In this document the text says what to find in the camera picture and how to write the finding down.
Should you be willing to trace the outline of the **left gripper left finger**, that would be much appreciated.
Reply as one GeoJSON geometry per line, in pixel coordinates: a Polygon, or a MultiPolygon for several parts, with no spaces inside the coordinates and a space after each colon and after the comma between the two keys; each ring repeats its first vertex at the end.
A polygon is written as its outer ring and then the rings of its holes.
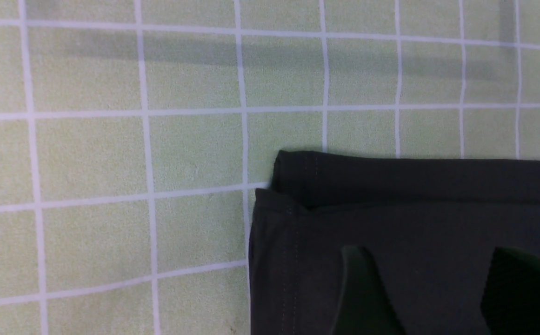
{"type": "Polygon", "coordinates": [[[403,335],[376,261],[362,246],[344,246],[343,282],[333,335],[403,335]]]}

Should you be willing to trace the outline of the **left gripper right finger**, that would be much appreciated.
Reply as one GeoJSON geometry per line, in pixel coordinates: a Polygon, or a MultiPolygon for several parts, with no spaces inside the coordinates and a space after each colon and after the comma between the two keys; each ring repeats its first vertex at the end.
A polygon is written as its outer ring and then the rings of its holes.
{"type": "Polygon", "coordinates": [[[497,247],[480,310],[492,335],[540,335],[540,257],[497,247]]]}

